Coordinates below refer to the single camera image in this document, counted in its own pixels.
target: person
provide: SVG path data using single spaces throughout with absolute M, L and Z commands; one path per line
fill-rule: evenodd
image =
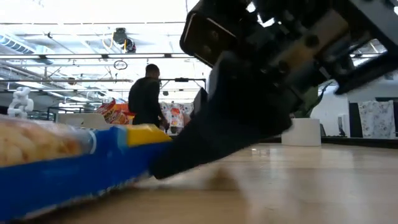
M 168 128 L 168 121 L 159 105 L 160 70 L 157 65 L 146 66 L 144 78 L 138 79 L 129 92 L 129 110 L 136 114 L 132 124 L 154 124 Z

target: screw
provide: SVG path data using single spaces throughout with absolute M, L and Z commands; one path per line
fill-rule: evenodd
M 305 38 L 305 45 L 309 48 L 314 48 L 319 45 L 319 38 L 316 35 L 309 35 Z
M 218 33 L 216 31 L 211 31 L 211 37 L 214 41 L 218 41 Z
M 204 45 L 204 46 L 203 46 L 203 53 L 205 53 L 205 54 L 211 54 L 211 49 L 210 49 L 210 47 L 207 46 L 207 45 Z
M 281 73 L 288 73 L 290 71 L 289 65 L 283 60 L 278 62 L 278 69 Z

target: snack bag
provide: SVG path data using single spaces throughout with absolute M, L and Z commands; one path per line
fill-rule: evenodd
M 90 133 L 62 124 L 0 118 L 0 167 L 79 156 L 93 150 Z
M 120 124 L 130 124 L 130 121 L 132 121 L 134 119 L 135 114 L 129 111 L 129 105 L 127 103 L 122 103 L 122 104 L 117 104 L 116 105 L 116 109 L 117 110 L 121 110 L 122 111 L 122 121 L 120 121 Z
M 115 111 L 110 124 L 129 124 L 129 118 L 123 111 Z
M 102 114 L 107 123 L 111 123 L 115 119 L 116 100 L 113 99 L 110 103 L 102 104 L 95 113 Z
M 120 189 L 170 141 L 154 125 L 97 131 L 0 116 L 0 222 Z

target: yellow label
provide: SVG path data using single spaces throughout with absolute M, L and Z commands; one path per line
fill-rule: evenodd
M 172 140 L 169 135 L 153 124 L 126 125 L 126 129 L 129 147 Z

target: wooden table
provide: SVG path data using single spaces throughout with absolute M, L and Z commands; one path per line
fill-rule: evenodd
M 28 223 L 396 224 L 398 150 L 263 144 Z

